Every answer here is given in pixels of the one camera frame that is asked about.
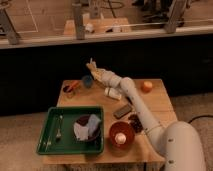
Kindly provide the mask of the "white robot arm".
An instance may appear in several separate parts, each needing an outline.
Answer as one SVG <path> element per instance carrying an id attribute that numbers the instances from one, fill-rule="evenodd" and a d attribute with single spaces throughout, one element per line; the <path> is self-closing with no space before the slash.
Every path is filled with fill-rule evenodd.
<path id="1" fill-rule="evenodd" d="M 147 107 L 129 77 L 120 77 L 105 69 L 97 69 L 93 76 L 131 100 L 150 144 L 165 158 L 165 171 L 207 171 L 199 134 L 191 124 L 175 121 L 164 127 Z"/>

